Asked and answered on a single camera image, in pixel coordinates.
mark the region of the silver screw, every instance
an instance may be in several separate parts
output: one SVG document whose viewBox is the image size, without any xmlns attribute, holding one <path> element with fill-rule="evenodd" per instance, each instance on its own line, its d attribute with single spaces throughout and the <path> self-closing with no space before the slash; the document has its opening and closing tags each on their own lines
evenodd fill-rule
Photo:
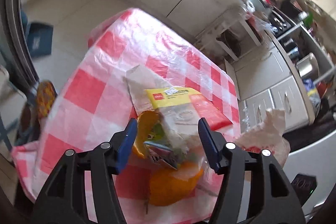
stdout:
<svg viewBox="0 0 336 224">
<path fill-rule="evenodd" d="M 110 143 L 108 143 L 108 142 L 105 142 L 105 143 L 102 143 L 101 145 L 100 145 L 100 147 L 102 148 L 102 149 L 108 149 L 108 148 L 110 148 Z"/>
<path fill-rule="evenodd" d="M 234 144 L 234 143 L 226 143 L 226 148 L 227 149 L 230 149 L 230 150 L 232 150 L 232 149 L 235 149 L 236 148 L 236 145 Z"/>
<path fill-rule="evenodd" d="M 267 149 L 264 149 L 262 150 L 261 152 L 264 156 L 268 157 L 268 156 L 271 156 L 271 151 L 267 150 Z"/>
<path fill-rule="evenodd" d="M 72 156 L 74 153 L 75 153 L 75 152 L 74 152 L 74 150 L 72 150 L 72 149 L 69 149 L 69 150 L 65 151 L 65 155 L 66 155 L 66 156 Z"/>
</svg>

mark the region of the deli logo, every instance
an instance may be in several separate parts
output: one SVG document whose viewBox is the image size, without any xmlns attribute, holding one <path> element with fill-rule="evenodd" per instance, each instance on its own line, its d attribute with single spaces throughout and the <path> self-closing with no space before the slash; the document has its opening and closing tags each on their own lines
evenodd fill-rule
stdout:
<svg viewBox="0 0 336 224">
<path fill-rule="evenodd" d="M 162 93 L 154 93 L 154 100 L 163 100 L 163 94 Z"/>
</svg>

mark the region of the orange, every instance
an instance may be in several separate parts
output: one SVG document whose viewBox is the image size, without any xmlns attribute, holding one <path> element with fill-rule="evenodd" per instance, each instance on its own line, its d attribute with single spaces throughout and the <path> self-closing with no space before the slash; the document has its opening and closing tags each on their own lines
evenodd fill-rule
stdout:
<svg viewBox="0 0 336 224">
<path fill-rule="evenodd" d="M 188 180 L 179 179 L 185 177 L 186 173 L 195 174 Z M 203 170 L 199 170 L 198 165 L 192 162 L 184 162 L 178 170 L 159 169 L 150 178 L 150 198 L 149 204 L 155 206 L 171 205 L 188 195 L 196 187 L 198 179 Z"/>
<path fill-rule="evenodd" d="M 138 121 L 138 133 L 136 135 L 132 151 L 140 158 L 147 158 L 147 150 L 143 142 L 147 140 L 154 124 L 159 120 L 159 115 L 153 110 L 145 110 L 140 113 Z"/>
</svg>

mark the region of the stainless steel pot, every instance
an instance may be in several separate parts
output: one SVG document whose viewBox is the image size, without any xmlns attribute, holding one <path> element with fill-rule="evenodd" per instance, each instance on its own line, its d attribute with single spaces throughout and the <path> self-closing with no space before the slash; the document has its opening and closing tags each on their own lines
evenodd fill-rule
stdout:
<svg viewBox="0 0 336 224">
<path fill-rule="evenodd" d="M 313 53 L 309 53 L 296 63 L 301 79 L 315 80 L 319 77 L 319 64 Z"/>
</svg>

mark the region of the red and white tablecloth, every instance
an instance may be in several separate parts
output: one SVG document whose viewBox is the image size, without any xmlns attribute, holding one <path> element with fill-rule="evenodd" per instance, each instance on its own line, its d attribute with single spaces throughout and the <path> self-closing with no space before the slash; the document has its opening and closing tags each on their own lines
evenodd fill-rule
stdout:
<svg viewBox="0 0 336 224">
<path fill-rule="evenodd" d="M 186 40 L 139 9 L 129 9 L 92 30 L 87 54 L 58 95 L 40 140 L 15 147 L 12 155 L 26 195 L 34 201 L 64 153 L 92 150 L 113 133 L 124 130 L 137 114 L 125 80 L 126 71 L 143 64 L 173 85 L 200 91 L 225 114 L 233 127 L 225 138 L 240 134 L 238 103 L 230 77 Z M 126 221 L 133 223 L 193 223 L 208 217 L 216 197 L 196 188 L 168 207 L 149 206 L 149 164 L 131 155 L 127 167 L 114 176 Z M 222 178 L 206 170 L 204 178 L 219 189 Z M 90 173 L 86 173 L 90 182 Z M 96 221 L 92 189 L 86 186 L 88 213 Z"/>
</svg>

